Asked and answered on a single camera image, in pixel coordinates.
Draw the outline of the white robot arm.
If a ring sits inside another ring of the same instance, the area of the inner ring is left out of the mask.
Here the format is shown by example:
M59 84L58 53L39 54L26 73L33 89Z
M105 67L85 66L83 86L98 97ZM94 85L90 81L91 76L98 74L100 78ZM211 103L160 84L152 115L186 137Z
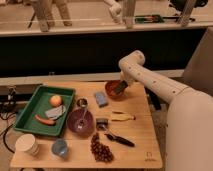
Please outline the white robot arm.
M213 171L213 97L146 69L144 54L135 50L119 60L120 93L134 81L169 104L165 171Z

